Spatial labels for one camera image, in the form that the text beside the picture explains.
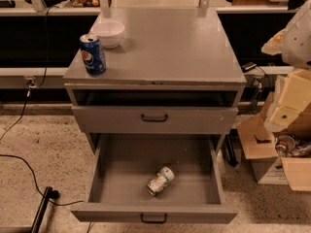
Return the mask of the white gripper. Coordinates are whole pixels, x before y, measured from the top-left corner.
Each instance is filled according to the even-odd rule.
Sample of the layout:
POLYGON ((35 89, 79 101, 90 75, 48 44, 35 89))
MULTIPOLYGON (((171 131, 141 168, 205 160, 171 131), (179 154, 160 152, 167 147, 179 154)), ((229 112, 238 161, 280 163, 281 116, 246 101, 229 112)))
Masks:
MULTIPOLYGON (((282 29, 271 37, 261 48, 268 55, 285 54, 282 29)), ((264 127, 271 132, 288 128, 311 103, 311 70, 293 69, 286 77, 276 82, 273 102, 269 106, 264 127)))

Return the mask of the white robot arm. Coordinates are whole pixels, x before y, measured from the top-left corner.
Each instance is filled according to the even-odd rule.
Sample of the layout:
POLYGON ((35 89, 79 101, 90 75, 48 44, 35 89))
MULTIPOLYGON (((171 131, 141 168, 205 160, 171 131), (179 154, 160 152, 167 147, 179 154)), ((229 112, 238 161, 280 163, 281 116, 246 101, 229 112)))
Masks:
POLYGON ((286 77, 278 77, 273 102, 264 127, 272 132, 288 128, 311 103, 311 1, 306 1, 287 26, 266 42, 261 51, 280 53, 293 67, 286 77))

